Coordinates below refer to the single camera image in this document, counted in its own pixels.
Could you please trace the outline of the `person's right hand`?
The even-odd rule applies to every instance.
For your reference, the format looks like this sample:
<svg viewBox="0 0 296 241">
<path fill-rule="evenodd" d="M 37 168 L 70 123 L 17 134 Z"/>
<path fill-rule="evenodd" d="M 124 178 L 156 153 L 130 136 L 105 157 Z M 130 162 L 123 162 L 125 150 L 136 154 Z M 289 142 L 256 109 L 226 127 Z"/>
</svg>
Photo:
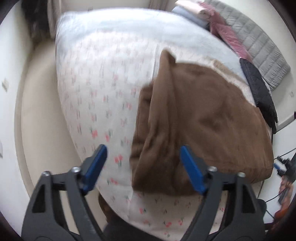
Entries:
<svg viewBox="0 0 296 241">
<path fill-rule="evenodd" d="M 282 219 L 288 211 L 288 208 L 291 203 L 293 194 L 293 184 L 290 182 L 287 176 L 282 176 L 280 189 L 279 189 L 279 199 L 278 203 L 280 204 L 280 209 L 275 213 L 275 219 Z"/>
</svg>

